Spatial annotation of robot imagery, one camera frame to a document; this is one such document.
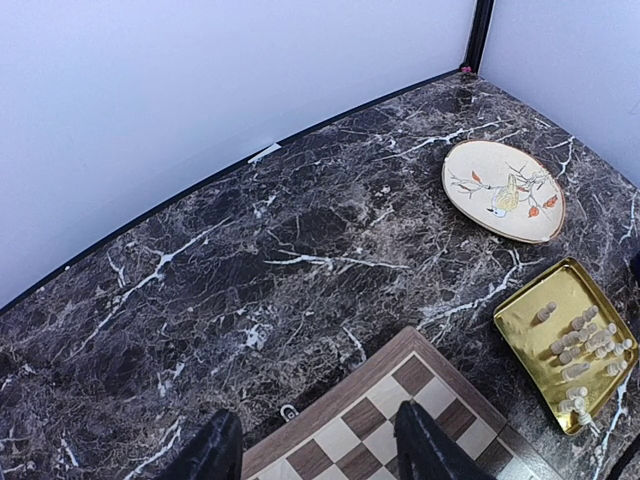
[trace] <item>dark brown square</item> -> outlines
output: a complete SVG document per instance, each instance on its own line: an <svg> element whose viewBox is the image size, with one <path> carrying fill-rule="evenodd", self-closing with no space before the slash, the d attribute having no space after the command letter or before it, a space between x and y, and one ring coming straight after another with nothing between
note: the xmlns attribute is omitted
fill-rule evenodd
<svg viewBox="0 0 640 480"><path fill-rule="evenodd" d="M312 480L333 465L315 440L289 455L287 462L298 472L302 480Z"/></svg>
<svg viewBox="0 0 640 480"><path fill-rule="evenodd" d="M429 380L433 378L433 373L420 360L412 356L395 371L393 378L413 397L429 383Z"/></svg>
<svg viewBox="0 0 640 480"><path fill-rule="evenodd" d="M478 466L487 474L497 476L513 456L496 438L476 459Z"/></svg>
<svg viewBox="0 0 640 480"><path fill-rule="evenodd" d="M364 440L385 422L384 415L364 398L355 407L342 416L342 420L356 434L360 440Z"/></svg>
<svg viewBox="0 0 640 480"><path fill-rule="evenodd" d="M366 480L382 467L363 443L342 457L337 465L349 480Z"/></svg>
<svg viewBox="0 0 640 480"><path fill-rule="evenodd" d="M475 419L475 415L456 398L444 412L438 415L436 423L449 438L455 441L467 431Z"/></svg>
<svg viewBox="0 0 640 480"><path fill-rule="evenodd" d="M389 463L385 465L389 473L393 475L397 480L400 480L400 469L398 468L398 457L393 457Z"/></svg>

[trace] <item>wall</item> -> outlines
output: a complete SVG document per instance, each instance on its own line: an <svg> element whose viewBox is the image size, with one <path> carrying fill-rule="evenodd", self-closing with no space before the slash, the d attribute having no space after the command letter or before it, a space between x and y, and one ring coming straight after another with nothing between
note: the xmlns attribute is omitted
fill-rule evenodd
<svg viewBox="0 0 640 480"><path fill-rule="evenodd" d="M0 306L172 195L458 67L475 2L0 3Z"/></svg>
<svg viewBox="0 0 640 480"><path fill-rule="evenodd" d="M640 186L640 2L495 4L480 74Z"/></svg>

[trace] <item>white plate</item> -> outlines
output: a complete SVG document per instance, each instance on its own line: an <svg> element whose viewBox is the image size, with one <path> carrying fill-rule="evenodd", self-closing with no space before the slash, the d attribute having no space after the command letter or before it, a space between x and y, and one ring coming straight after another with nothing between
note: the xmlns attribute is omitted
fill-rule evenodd
<svg viewBox="0 0 640 480"><path fill-rule="evenodd" d="M497 142L456 145L442 167L444 191L462 213L499 235L548 242L562 228L564 195L531 155Z"/></svg>

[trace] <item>marble countertop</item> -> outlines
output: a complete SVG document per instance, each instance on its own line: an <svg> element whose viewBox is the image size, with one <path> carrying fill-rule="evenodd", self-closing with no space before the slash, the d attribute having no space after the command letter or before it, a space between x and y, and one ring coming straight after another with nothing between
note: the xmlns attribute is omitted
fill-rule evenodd
<svg viewBox="0 0 640 480"><path fill-rule="evenodd" d="M467 139L537 157L567 219L542 246L458 212L441 186ZM220 407L253 445L415 325L567 479L604 478L640 433L640 375L565 436L492 322L566 256L636 336L638 190L474 76L353 113L245 164L91 253L0 318L7 480L152 478Z"/></svg>

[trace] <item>gold tray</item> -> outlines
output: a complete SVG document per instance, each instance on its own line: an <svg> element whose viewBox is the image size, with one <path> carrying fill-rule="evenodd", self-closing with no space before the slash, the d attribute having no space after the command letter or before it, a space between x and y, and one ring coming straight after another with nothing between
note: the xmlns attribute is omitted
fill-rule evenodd
<svg viewBox="0 0 640 480"><path fill-rule="evenodd" d="M558 305L557 310L546 322L538 322L536 314L552 301ZM549 346L563 334L570 332L571 320L591 305L599 308L592 323L598 325L599 329L614 323L618 332L613 340L620 343L623 339L630 338L633 346L623 357L615 357L610 353L605 358L598 359L594 354L583 353L577 361L561 365ZM521 288L496 308L493 320L540 389L560 427L568 435L577 433L581 425L575 413L558 412L558 404L566 398L567 389L587 387L587 412L595 417L638 361L638 342L633 334L584 267L573 258L562 260ZM622 358L629 363L627 369L615 377L606 376L607 365ZM562 370L579 361L589 361L591 367L577 379L564 382Z"/></svg>

